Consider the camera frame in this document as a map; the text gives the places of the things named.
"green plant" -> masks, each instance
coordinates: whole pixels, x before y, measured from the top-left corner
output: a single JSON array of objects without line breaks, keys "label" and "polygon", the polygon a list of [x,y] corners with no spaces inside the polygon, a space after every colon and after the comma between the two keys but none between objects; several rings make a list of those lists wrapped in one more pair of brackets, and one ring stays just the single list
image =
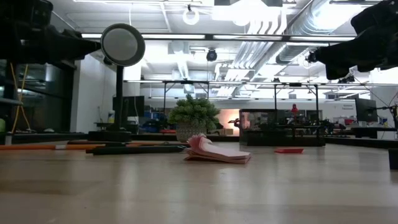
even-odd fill
[{"label": "green plant", "polygon": [[205,98],[194,99],[187,95],[186,100],[178,100],[177,106],[169,114],[169,122],[172,124],[188,123],[194,128],[216,129],[215,123],[220,113],[213,103]]}]

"pink paper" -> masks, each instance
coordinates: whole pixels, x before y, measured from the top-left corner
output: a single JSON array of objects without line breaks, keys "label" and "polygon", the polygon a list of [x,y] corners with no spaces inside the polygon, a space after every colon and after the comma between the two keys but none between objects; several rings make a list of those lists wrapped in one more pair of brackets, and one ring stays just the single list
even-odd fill
[{"label": "pink paper", "polygon": [[223,162],[246,163],[251,157],[250,152],[234,151],[215,146],[204,134],[192,136],[188,143],[191,145],[191,149],[188,151],[190,157],[186,159],[195,157]]}]

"plant pot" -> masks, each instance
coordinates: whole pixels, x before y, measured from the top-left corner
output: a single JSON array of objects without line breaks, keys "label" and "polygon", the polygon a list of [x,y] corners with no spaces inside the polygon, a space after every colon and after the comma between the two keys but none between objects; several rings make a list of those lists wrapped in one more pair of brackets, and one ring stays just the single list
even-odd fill
[{"label": "plant pot", "polygon": [[206,134],[206,128],[193,128],[191,124],[177,124],[177,140],[186,142],[190,137],[196,134]]}]

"black camera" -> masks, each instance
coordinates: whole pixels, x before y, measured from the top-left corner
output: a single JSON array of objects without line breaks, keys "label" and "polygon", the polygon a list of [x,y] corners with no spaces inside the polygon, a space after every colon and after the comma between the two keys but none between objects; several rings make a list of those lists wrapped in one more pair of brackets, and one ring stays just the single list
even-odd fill
[{"label": "black camera", "polygon": [[101,48],[81,33],[59,33],[50,25],[53,4],[46,0],[0,2],[0,59],[14,63],[58,63],[81,60]]},{"label": "black camera", "polygon": [[217,60],[217,53],[215,49],[209,49],[209,52],[207,53],[206,59],[208,62],[214,62]]},{"label": "black camera", "polygon": [[351,20],[358,35],[355,39],[320,47],[310,52],[307,60],[324,63],[329,80],[345,77],[353,66],[357,66],[359,72],[397,67],[397,12],[398,0],[381,1],[363,10]]}]

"potted plant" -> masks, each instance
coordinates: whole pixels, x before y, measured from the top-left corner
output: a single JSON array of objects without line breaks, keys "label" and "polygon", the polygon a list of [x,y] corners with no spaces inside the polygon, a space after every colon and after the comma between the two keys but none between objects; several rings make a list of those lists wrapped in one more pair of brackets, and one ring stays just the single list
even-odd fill
[{"label": "potted plant", "polygon": [[206,130],[214,130],[220,113],[213,103],[206,98],[194,99],[187,95],[186,100],[178,100],[177,106],[169,114],[169,122],[177,125],[177,139],[186,142],[195,134],[206,134]]}]

